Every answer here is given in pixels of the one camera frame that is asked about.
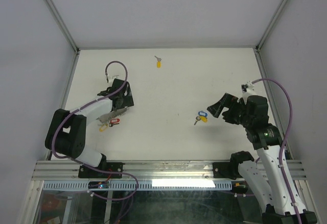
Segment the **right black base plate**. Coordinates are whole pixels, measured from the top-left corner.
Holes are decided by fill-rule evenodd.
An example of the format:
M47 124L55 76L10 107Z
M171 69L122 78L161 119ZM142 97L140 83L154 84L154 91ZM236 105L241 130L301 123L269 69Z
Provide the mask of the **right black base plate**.
M231 162L214 162L213 166L213 178L222 179L227 178L236 180L240 178L237 167Z

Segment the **red grey keyring holder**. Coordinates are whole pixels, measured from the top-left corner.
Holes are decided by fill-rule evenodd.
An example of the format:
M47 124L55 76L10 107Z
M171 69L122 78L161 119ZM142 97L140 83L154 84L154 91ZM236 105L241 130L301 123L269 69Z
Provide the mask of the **red grey keyring holder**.
M119 116L123 116L128 110L129 110L128 107L125 107L125 108L122 108L122 109L118 109L116 111L112 111L112 112L110 112L108 114L104 114L104 115L100 116L98 118L98 120L101 123L107 123L107 122L109 122L110 120L112 120L114 118L117 118Z

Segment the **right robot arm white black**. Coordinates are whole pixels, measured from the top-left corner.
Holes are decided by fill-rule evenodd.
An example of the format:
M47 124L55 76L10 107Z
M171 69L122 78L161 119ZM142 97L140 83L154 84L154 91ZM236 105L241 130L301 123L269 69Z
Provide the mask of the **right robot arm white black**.
M256 150L266 172L264 177L250 152L233 153L220 174L235 180L242 177L262 210L263 223L317 223L314 212L307 210L292 180L282 138L276 126L269 123L268 102L265 97L251 95L247 99L224 94L207 111L215 118L242 125L248 140Z

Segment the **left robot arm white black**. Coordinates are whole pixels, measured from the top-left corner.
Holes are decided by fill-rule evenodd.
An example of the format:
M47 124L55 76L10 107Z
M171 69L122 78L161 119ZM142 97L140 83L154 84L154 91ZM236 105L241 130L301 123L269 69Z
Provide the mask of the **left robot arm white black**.
M45 147L53 153L62 154L71 160L89 165L95 177L107 172L106 156L86 145L86 129L93 121L101 124L101 129L119 123L117 116L134 106L130 84L114 79L111 86L97 94L94 101L71 111L55 111L47 136Z

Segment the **red tag key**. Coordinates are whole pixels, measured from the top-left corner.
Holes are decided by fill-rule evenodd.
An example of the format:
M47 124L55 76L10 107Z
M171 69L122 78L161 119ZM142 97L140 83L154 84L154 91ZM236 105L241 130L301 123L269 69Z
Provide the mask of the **red tag key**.
M113 118L109 121L108 126L109 127L113 127L115 125L119 125L120 124L120 119L119 118Z

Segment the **aluminium front rail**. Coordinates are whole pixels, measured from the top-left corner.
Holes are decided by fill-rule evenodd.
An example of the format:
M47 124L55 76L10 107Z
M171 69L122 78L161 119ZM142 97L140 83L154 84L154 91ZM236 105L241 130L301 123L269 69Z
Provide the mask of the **aluminium front rail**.
M228 160L186 160L186 161L111 161L125 163L123 171L134 175L138 180L164 178L213 178L214 162L229 162ZM32 180L77 180L80 164L71 160L37 161Z

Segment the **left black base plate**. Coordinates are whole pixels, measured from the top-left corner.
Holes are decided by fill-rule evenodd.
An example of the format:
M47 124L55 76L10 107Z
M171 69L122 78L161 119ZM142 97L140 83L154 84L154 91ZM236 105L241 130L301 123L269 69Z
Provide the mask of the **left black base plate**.
M80 166L78 178L80 179L102 179L105 180L108 177L110 179L121 179L125 163L123 162L106 162L105 166L101 168L102 171L107 171L109 173L98 172L96 170L90 169L85 165Z

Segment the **blue tag key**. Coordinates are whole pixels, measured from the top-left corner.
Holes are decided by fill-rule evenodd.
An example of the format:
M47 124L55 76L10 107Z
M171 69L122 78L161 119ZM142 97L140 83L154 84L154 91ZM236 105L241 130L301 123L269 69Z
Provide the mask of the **blue tag key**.
M204 111L199 111L199 112L198 112L198 115L199 115L199 116L207 117L207 113L204 112Z

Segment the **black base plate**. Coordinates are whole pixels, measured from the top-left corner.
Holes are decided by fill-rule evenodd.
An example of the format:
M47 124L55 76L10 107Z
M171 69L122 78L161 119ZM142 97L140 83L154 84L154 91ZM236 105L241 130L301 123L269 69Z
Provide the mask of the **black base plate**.
M107 171L109 173L98 172L96 170L90 169L85 165L80 166L78 178L80 179L102 179L105 180L108 177L110 179L121 179L125 163L123 162L106 162L105 166L101 168L102 171Z
M231 162L214 162L213 166L213 178L222 179L227 178L236 180L240 178L237 167Z

